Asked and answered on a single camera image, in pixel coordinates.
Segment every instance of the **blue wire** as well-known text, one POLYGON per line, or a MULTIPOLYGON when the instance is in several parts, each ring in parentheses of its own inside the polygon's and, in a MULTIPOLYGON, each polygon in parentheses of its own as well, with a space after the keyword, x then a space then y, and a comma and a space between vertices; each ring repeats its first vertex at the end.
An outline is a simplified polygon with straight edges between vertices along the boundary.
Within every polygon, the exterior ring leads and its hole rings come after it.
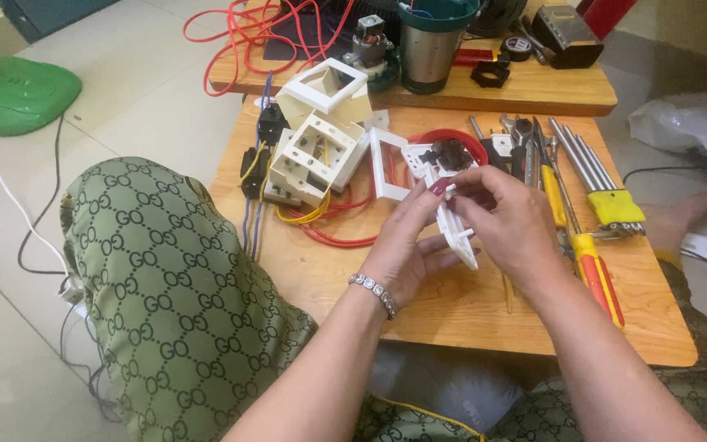
POLYGON ((248 249, 248 218, 250 217, 250 196, 244 197, 244 221, 242 222, 242 234, 244 236, 243 249, 248 249))
POLYGON ((428 13, 427 11, 423 11, 423 10, 421 10, 421 9, 411 9, 411 13, 412 13, 412 14, 415 14, 415 13, 427 14, 427 16, 428 16, 429 18, 433 18, 433 14, 430 14, 430 13, 428 13))
MULTIPOLYGON (((271 98, 272 96, 272 71, 269 71, 269 76, 266 77, 266 87, 263 89, 263 95, 261 96, 261 112, 263 113, 263 101, 264 97, 271 98)), ((258 134, 255 134, 255 139, 258 140, 258 134)), ((258 251, 258 230, 259 223, 261 222, 261 208, 263 207, 263 201, 259 201, 258 210, 255 212, 255 232, 253 233, 253 249, 250 254, 250 259, 255 261, 255 253, 258 251)))

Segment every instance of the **forearm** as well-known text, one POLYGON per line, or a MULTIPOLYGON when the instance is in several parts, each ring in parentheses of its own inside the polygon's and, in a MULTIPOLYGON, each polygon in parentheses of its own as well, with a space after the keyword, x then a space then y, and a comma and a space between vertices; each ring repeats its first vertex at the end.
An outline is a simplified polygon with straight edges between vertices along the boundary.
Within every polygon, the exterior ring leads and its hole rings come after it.
POLYGON ((587 439, 707 439, 582 282, 558 277, 530 297, 552 338, 587 439))
POLYGON ((307 347, 224 440, 350 440, 386 319, 376 296, 348 287, 307 347))

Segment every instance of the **metal canister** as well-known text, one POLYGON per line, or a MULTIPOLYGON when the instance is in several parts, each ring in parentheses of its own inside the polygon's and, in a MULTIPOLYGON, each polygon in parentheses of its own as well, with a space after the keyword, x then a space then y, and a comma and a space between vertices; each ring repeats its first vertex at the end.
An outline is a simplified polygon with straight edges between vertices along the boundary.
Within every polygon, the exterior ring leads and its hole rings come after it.
POLYGON ((401 82, 414 94, 434 94, 446 86, 479 1, 414 0, 413 5, 413 10, 399 8, 401 82))

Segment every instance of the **foot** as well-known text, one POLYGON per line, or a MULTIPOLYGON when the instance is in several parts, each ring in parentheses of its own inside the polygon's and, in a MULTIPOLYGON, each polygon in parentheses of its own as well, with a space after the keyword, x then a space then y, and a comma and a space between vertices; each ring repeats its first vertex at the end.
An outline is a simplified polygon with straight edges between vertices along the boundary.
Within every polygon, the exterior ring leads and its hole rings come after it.
POLYGON ((707 215, 707 191, 689 196, 675 205, 640 205, 643 227, 654 250, 680 254, 683 237, 707 215))

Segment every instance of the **plastic bag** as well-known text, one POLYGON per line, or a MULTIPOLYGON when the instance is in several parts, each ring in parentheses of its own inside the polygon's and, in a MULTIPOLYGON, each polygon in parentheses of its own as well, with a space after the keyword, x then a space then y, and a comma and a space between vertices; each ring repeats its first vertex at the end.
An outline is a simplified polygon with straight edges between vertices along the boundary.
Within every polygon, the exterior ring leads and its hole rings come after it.
POLYGON ((707 153, 707 94, 673 95, 646 103, 629 116, 632 138, 670 152, 702 147, 707 153))

